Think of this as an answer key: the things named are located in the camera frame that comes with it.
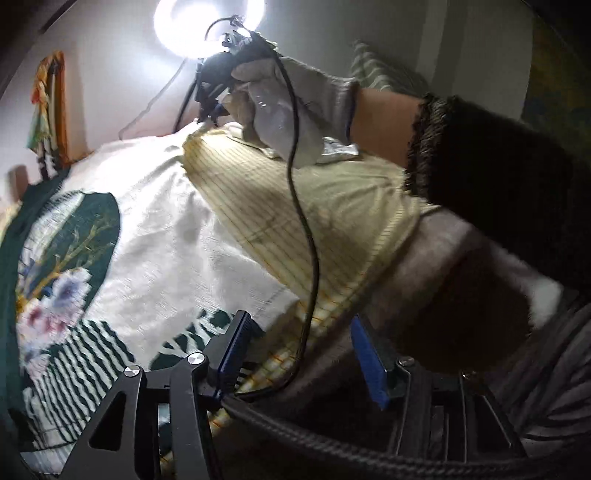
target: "dark sleeve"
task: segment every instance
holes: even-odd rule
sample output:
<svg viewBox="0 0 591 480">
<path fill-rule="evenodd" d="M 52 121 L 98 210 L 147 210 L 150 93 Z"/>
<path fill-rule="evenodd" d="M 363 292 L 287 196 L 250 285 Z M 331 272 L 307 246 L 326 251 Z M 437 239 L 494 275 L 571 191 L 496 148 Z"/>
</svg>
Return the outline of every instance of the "dark sleeve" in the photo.
<svg viewBox="0 0 591 480">
<path fill-rule="evenodd" d="M 591 291 L 591 169 L 556 142 L 458 98 L 427 96 L 411 193 L 443 205 L 539 272 Z"/>
</svg>

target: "dark green fabric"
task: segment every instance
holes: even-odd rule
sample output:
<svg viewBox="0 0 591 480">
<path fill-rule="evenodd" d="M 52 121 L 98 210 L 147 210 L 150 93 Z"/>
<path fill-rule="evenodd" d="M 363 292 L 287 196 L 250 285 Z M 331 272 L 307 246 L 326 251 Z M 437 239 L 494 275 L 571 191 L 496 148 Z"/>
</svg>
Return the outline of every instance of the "dark green fabric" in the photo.
<svg viewBox="0 0 591 480">
<path fill-rule="evenodd" d="M 49 181 L 29 186 L 21 209 L 0 245 L 0 415 L 12 435 L 16 435 L 16 428 L 9 411 L 16 413 L 23 409 L 16 335 L 18 259 L 33 223 L 69 173 L 67 168 Z"/>
</svg>

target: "hand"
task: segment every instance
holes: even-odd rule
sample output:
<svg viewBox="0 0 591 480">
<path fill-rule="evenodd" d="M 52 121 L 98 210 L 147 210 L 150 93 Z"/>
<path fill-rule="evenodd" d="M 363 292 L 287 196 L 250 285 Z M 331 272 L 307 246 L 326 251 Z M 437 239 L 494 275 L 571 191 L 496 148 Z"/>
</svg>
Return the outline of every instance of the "hand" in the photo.
<svg viewBox="0 0 591 480">
<path fill-rule="evenodd" d="M 355 113 L 358 83 L 327 75 L 289 57 L 281 58 L 294 88 L 314 120 L 326 135 L 344 144 L 350 143 L 349 130 Z M 285 85 L 281 70 L 273 59 L 256 60 L 239 65 L 232 76 L 241 82 L 274 79 Z"/>
</svg>

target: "yellow striped cloth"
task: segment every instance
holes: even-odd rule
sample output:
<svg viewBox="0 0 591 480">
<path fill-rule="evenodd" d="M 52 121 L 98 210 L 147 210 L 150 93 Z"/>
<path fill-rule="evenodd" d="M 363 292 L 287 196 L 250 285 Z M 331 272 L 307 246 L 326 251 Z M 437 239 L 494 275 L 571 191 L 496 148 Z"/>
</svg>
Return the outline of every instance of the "yellow striped cloth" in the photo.
<svg viewBox="0 0 591 480">
<path fill-rule="evenodd" d="M 287 186 L 285 162 L 222 131 L 183 145 L 189 179 L 244 250 L 300 299 L 266 362 L 240 391 L 264 387 L 293 363 L 311 286 L 306 238 Z M 432 208 L 402 190 L 403 170 L 380 158 L 306 167 L 295 186 L 320 257 L 320 292 L 308 346 L 358 301 L 395 259 L 422 212 Z M 213 428 L 228 420 L 222 412 Z"/>
</svg>

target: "bed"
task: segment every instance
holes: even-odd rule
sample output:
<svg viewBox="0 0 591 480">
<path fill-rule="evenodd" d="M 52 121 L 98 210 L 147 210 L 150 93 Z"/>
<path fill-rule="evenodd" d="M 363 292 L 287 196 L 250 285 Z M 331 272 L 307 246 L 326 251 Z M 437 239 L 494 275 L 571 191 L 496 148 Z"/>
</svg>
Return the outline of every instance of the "bed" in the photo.
<svg viewBox="0 0 591 480">
<path fill-rule="evenodd" d="M 366 46 L 356 52 L 369 59 Z M 126 366 L 174 365 L 239 309 L 267 332 L 242 390 L 268 385 L 293 362 L 310 267 L 284 164 L 195 129 L 104 145 L 31 187 L 6 230 L 15 277 L 4 275 L 3 301 L 14 307 L 18 344 L 6 350 L 8 421 L 36 471 L 60 472 Z M 366 154 L 297 173 L 324 276 L 309 357 L 273 399 L 278 411 L 303 408 L 346 376 L 354 312 L 395 335 L 471 249 L 468 224 L 409 197 L 402 183 L 400 169 Z M 163 408 L 163 433 L 167 420 Z M 221 412 L 212 429 L 227 423 Z"/>
</svg>

